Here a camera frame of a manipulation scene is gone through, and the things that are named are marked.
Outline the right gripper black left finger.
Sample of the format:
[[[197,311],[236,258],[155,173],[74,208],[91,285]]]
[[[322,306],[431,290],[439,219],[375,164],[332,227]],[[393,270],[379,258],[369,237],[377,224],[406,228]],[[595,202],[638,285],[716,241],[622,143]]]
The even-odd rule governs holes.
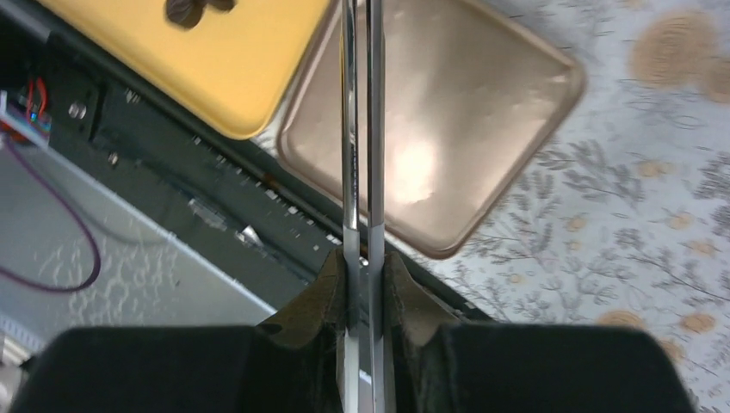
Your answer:
[[[257,326],[264,333],[263,405],[272,412],[342,412],[346,261],[332,250],[316,280]]]

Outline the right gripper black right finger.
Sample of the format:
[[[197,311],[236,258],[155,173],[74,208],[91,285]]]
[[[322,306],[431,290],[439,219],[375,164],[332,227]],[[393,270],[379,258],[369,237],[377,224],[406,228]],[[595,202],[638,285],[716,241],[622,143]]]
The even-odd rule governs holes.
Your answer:
[[[385,258],[387,407],[394,412],[453,410],[443,326],[458,318],[435,301],[395,252]]]

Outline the white handled metal tongs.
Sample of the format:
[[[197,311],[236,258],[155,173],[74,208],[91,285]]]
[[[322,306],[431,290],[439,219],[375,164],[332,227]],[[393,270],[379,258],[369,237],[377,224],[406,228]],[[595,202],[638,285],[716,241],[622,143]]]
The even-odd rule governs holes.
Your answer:
[[[394,412],[393,357],[385,298],[385,82],[384,5],[341,3],[341,164],[344,309],[343,408]]]

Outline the dark shell chocolate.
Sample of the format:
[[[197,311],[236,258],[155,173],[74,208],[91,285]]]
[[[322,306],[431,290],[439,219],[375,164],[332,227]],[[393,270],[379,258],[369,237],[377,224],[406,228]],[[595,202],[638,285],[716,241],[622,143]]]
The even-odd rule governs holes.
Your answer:
[[[207,0],[207,5],[222,12],[229,12],[236,6],[235,0]]]

